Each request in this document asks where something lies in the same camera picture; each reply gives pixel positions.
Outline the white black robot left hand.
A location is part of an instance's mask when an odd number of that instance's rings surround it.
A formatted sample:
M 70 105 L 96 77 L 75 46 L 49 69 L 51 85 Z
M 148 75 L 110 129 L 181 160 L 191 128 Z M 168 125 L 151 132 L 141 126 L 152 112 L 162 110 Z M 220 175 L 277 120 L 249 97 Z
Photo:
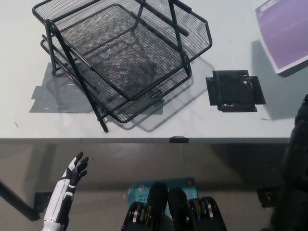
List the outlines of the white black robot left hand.
M 62 226 L 67 222 L 77 184 L 87 174 L 86 167 L 89 158 L 83 157 L 83 154 L 80 152 L 73 158 L 57 182 L 46 209 L 45 221 L 55 222 Z

